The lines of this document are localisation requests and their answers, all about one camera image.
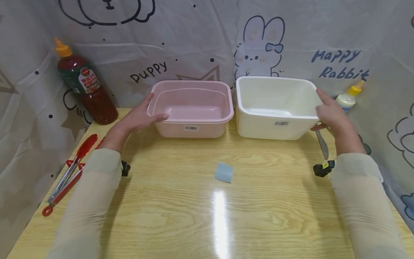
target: yellow bottle cap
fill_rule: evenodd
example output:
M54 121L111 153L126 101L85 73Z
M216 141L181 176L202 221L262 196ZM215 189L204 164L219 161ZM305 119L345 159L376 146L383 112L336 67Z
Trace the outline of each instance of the yellow bottle cap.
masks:
M348 94L352 96L357 96L362 91L362 85L364 84L364 81L359 82L357 85L351 86L351 88L348 89Z
M62 42L58 39L55 38L55 42L56 42L56 52L58 53L59 56L61 57L69 57L73 54L73 52L70 50L68 45L63 45Z

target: wooden table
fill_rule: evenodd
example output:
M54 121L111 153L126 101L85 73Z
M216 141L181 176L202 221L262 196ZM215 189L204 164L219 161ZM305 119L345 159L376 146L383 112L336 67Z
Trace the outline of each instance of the wooden table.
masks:
M93 123L83 140L110 127ZM334 139L321 132L333 159ZM131 171L109 208L103 258L353 258L330 180L312 171L323 161L313 132L242 138L233 119L218 139L171 139L151 127L130 137L122 159ZM214 179L218 162L234 168L231 184ZM47 218L47 204L38 208L9 258L45 258L70 196ZM413 235L394 215L414 257Z

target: beige long sleeve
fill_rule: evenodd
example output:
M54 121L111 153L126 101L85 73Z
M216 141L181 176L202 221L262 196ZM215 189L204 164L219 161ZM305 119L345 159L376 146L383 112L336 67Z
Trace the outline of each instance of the beige long sleeve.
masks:
M356 259L408 259L374 160L339 155L331 181Z
M48 258L100 257L102 226L120 178L120 153L107 148L93 151L63 215Z

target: person's left hand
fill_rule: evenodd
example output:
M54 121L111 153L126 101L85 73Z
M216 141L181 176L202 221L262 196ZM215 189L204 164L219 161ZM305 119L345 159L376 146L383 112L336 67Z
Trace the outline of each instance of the person's left hand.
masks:
M132 133L134 131L140 131L153 123L166 120L168 114L156 114L154 116L149 116L147 114L147 107L153 96L154 93L147 95L139 105L134 107L118 122L118 126L122 127L127 132Z

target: cartoon backdrop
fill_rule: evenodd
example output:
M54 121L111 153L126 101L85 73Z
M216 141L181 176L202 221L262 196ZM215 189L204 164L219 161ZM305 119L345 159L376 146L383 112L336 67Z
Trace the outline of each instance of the cartoon backdrop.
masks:
M365 80L349 116L414 230L414 3L410 0L0 0L0 258L91 117L56 71L55 36L90 59L118 107L161 80Z

